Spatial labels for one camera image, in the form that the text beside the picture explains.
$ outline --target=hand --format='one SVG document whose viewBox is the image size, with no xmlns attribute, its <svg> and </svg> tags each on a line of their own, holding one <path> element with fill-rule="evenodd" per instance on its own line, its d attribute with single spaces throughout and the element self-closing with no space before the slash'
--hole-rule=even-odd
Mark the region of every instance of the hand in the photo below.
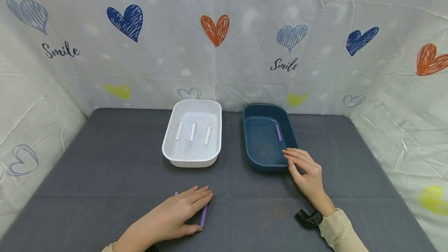
<svg viewBox="0 0 448 252">
<path fill-rule="evenodd" d="M 295 184 L 316 210 L 326 217 L 335 213 L 336 207 L 324 191 L 322 167 L 316 164 L 307 151 L 286 148 L 286 150 L 283 150 L 283 153 L 285 158 L 288 159 L 288 169 Z M 303 169 L 306 174 L 301 175 L 296 165 Z"/>
<path fill-rule="evenodd" d="M 114 252 L 144 252 L 151 245 L 202 231 L 200 225 L 185 222 L 212 200 L 208 186 L 197 186 L 172 196 L 156 206 L 129 229 L 114 244 Z"/>
</svg>

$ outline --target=yellow heart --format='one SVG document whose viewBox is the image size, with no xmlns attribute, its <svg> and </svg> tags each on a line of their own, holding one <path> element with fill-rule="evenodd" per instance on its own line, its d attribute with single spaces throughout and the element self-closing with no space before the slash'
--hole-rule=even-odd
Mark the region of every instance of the yellow heart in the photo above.
<svg viewBox="0 0 448 252">
<path fill-rule="evenodd" d="M 423 208 L 441 216 L 448 216 L 448 202 L 442 201 L 442 196 L 442 187 L 433 185 L 422 190 L 418 201 Z"/>
<path fill-rule="evenodd" d="M 299 106 L 308 98 L 307 94 L 301 94 L 300 96 L 290 93 L 287 97 L 288 104 L 291 106 Z"/>
<path fill-rule="evenodd" d="M 104 89 L 106 89 L 107 92 L 112 93 L 114 96 L 117 96 L 122 99 L 128 99 L 131 97 L 131 88 L 127 85 L 121 85 L 121 86 L 114 86 L 111 84 L 104 85 Z"/>
</svg>

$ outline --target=tray rim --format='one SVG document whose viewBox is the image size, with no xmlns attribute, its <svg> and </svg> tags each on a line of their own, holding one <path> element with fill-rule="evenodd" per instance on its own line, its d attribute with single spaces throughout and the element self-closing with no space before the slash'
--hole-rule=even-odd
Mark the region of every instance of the tray rim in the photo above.
<svg viewBox="0 0 448 252">
<path fill-rule="evenodd" d="M 205 159 L 205 160 L 179 160 L 179 159 L 172 158 L 172 157 L 168 156 L 168 155 L 166 154 L 166 152 L 165 152 L 165 142 L 166 142 L 166 139 L 167 139 L 167 136 L 168 136 L 168 130 L 169 130 L 170 126 L 171 126 L 171 122 L 172 122 L 172 119 L 173 119 L 173 112 L 174 112 L 176 106 L 177 106 L 178 104 L 180 104 L 180 102 L 198 102 L 198 101 L 199 101 L 199 102 L 214 102 L 214 103 L 216 103 L 216 104 L 219 105 L 219 146 L 218 146 L 218 150 L 217 150 L 216 153 L 213 155 L 213 157 L 208 158 L 208 159 Z M 166 129 L 166 131 L 165 131 L 165 137 L 163 138 L 163 143 L 162 143 L 162 153 L 163 153 L 163 155 L 165 156 L 165 158 L 167 158 L 168 160 L 170 160 L 170 161 L 179 161 L 179 162 L 182 162 L 182 163 L 200 163 L 200 162 L 205 162 L 205 161 L 212 161 L 212 160 L 214 160 L 214 159 L 219 155 L 219 153 L 221 152 L 221 146 L 222 146 L 222 130 L 223 130 L 223 108 L 222 108 L 222 106 L 221 106 L 221 104 L 220 104 L 219 102 L 214 101 L 214 100 L 212 100 L 212 99 L 194 99 L 194 98 L 188 98 L 188 99 L 182 99 L 182 100 L 179 100 L 179 101 L 174 105 L 173 109 L 171 110 L 171 115 L 170 115 L 170 117 L 169 117 L 168 126 L 167 126 L 167 129 Z"/>
</svg>

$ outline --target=wrist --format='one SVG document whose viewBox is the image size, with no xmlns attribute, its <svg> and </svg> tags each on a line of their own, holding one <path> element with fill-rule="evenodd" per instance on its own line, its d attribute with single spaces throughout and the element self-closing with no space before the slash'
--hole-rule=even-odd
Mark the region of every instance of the wrist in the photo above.
<svg viewBox="0 0 448 252">
<path fill-rule="evenodd" d="M 319 211 L 324 217 L 331 216 L 336 212 L 336 207 L 325 192 L 310 197 L 309 200 L 314 208 Z"/>
<path fill-rule="evenodd" d="M 113 245 L 114 252 L 145 252 L 154 245 L 151 240 L 142 238 L 137 228 L 131 225 Z"/>
</svg>

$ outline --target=dark blue plastic tray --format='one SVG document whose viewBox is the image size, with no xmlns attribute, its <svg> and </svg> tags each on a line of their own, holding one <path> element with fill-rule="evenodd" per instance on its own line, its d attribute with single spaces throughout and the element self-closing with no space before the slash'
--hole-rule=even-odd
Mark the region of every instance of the dark blue plastic tray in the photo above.
<svg viewBox="0 0 448 252">
<path fill-rule="evenodd" d="M 279 126 L 280 142 L 275 125 Z M 247 161 L 259 172 L 282 172 L 288 169 L 283 157 L 285 148 L 298 148 L 288 113 L 277 105 L 251 104 L 243 111 Z"/>
</svg>

